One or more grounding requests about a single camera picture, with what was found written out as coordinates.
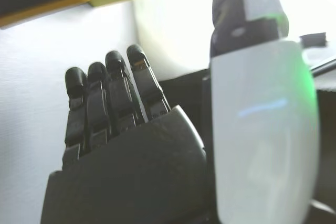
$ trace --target back of robotic hand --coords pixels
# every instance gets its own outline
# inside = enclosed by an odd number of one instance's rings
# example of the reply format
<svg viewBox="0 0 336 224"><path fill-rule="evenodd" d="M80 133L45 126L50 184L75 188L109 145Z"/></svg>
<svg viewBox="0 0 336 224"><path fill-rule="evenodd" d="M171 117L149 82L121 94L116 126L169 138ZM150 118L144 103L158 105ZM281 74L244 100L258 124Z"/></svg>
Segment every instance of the back of robotic hand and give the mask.
<svg viewBox="0 0 336 224"><path fill-rule="evenodd" d="M199 135L170 108L142 49L127 55L134 84L117 51L87 75L66 72L66 150L62 171L49 176L41 223L214 223Z"/></svg>

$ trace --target gray surface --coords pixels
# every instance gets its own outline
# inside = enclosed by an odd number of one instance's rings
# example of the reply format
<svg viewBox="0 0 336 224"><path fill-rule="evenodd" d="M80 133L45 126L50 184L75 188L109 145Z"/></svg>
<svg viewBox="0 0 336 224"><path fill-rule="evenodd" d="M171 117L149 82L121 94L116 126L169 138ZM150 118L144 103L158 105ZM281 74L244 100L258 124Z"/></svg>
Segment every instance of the gray surface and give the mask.
<svg viewBox="0 0 336 224"><path fill-rule="evenodd" d="M78 6L0 30L0 223L40 222L65 148L67 68L87 71L136 40L130 3Z"/></svg>

